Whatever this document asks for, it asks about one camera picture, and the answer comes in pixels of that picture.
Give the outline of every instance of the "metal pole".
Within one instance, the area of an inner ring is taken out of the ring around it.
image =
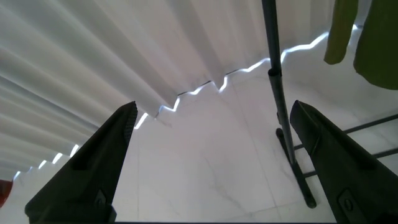
[[[278,111],[278,120],[280,125],[282,126],[282,130],[284,133],[289,162],[291,164],[295,164],[297,161],[294,154],[292,133],[290,131],[289,116],[287,113],[284,89],[282,86],[278,21],[275,0],[262,0],[262,10],[264,12],[268,49],[271,59],[271,69],[268,71],[269,80],[271,83],[272,92],[274,94],[275,103]]]

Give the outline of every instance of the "horizontal metal bar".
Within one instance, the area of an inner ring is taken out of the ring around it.
[[[392,121],[392,120],[395,120],[395,119],[398,119],[398,114],[391,115],[391,116],[388,116],[386,118],[381,118],[381,119],[378,119],[378,120],[375,120],[375,121],[371,121],[369,123],[362,124],[362,125],[359,125],[357,127],[349,128],[349,129],[345,130],[344,133],[346,133],[346,134],[353,133],[355,131],[359,131],[359,130],[362,130],[362,129],[365,129],[365,128],[370,128],[370,127],[376,126],[378,124],[382,124],[382,123],[385,123],[385,122],[388,122],[388,121]],[[299,144],[298,146],[294,146],[294,150],[301,149],[301,148],[304,148],[303,144]]]
[[[373,156],[376,159],[379,159],[379,158],[386,157],[386,156],[391,156],[391,155],[394,155],[394,154],[397,154],[397,153],[398,153],[398,147],[394,148],[394,149],[386,150],[384,152],[378,152],[378,153],[374,154]],[[316,174],[317,174],[317,172],[314,170],[314,171],[307,172],[307,173],[305,173],[303,175],[304,175],[304,178],[308,178],[308,177],[312,177],[312,176],[314,176]]]

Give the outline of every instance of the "rack foot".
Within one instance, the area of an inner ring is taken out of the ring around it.
[[[280,145],[284,149],[285,155],[289,160],[289,155],[287,154],[287,148],[286,148],[286,143],[285,143],[285,138],[284,138],[284,133],[283,130],[278,128],[276,129],[276,136],[279,139]],[[315,208],[317,206],[317,203],[311,193],[310,187],[308,186],[307,182],[305,181],[305,177],[303,175],[303,172],[300,169],[300,166],[298,162],[291,164],[289,161],[289,164],[293,170],[294,176],[296,177],[298,186],[300,187],[301,193],[304,196],[305,203],[309,208]]]

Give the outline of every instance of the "green garment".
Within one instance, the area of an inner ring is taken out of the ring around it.
[[[325,62],[346,54],[358,0],[336,0]],[[398,0],[373,0],[355,53],[354,68],[369,83],[398,90]]]

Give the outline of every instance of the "white curtain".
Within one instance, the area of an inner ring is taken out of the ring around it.
[[[277,7],[283,50],[326,31],[333,5]],[[125,103],[155,117],[268,56],[260,0],[2,0],[0,30],[4,180],[69,156]]]

